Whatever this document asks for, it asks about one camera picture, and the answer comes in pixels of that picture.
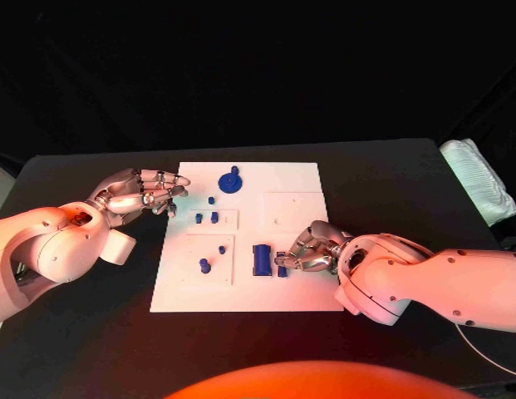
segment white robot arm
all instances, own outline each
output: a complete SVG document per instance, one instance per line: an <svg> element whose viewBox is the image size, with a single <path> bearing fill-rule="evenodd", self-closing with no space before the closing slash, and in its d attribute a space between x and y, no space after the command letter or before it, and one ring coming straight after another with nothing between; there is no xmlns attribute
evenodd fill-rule
<svg viewBox="0 0 516 399"><path fill-rule="evenodd" d="M0 220L0 322L57 285L80 278L99 257L125 264L136 239L120 233L145 209L175 215L172 198L189 180L156 170L123 170L86 202L39 208Z"/></svg>
<svg viewBox="0 0 516 399"><path fill-rule="evenodd" d="M337 300L378 323L394 325L414 300L458 324L516 333L516 253L435 254L391 234L352 237L316 220L276 264L337 273Z"/></svg>

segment black curtain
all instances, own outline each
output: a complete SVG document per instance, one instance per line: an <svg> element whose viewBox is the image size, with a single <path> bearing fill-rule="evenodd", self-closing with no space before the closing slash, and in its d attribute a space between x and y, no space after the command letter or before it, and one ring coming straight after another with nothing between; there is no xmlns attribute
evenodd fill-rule
<svg viewBox="0 0 516 399"><path fill-rule="evenodd" d="M516 3L0 6L0 165L471 132L516 86Z"/></svg>

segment blue object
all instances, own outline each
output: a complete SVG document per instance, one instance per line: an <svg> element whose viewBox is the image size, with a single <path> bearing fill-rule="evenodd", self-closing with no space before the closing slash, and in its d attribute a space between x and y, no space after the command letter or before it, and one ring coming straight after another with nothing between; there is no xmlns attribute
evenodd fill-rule
<svg viewBox="0 0 516 399"><path fill-rule="evenodd" d="M272 276L273 265L270 263L270 245L254 245L254 276Z"/></svg>
<svg viewBox="0 0 516 399"><path fill-rule="evenodd" d="M283 258L286 256L286 252L277 252L276 258ZM287 277L287 268L279 266L279 277Z"/></svg>
<svg viewBox="0 0 516 399"><path fill-rule="evenodd" d="M202 273L208 274L210 270L213 269L213 266L208 263L208 260L204 258L201 259L201 266L202 266Z"/></svg>
<svg viewBox="0 0 516 399"><path fill-rule="evenodd" d="M218 180L220 190L227 194L234 194L243 188L243 178L240 177L240 169L231 167L231 172L223 175Z"/></svg>

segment black tabletop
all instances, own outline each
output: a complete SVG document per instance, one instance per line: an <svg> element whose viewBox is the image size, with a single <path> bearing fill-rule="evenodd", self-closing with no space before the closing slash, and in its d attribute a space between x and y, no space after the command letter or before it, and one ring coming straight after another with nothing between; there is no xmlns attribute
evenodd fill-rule
<svg viewBox="0 0 516 399"><path fill-rule="evenodd" d="M393 233L435 251L498 248L423 139L39 156L0 218L84 200L123 168L178 171L181 161L318 162L329 221L344 230ZM516 381L419 303L391 327L348 312L150 313L166 216L146 213L122 230L139 240L126 265L99 260L5 322L0 397L161 397L224 372L308 359L374 363L458 387Z"/></svg>

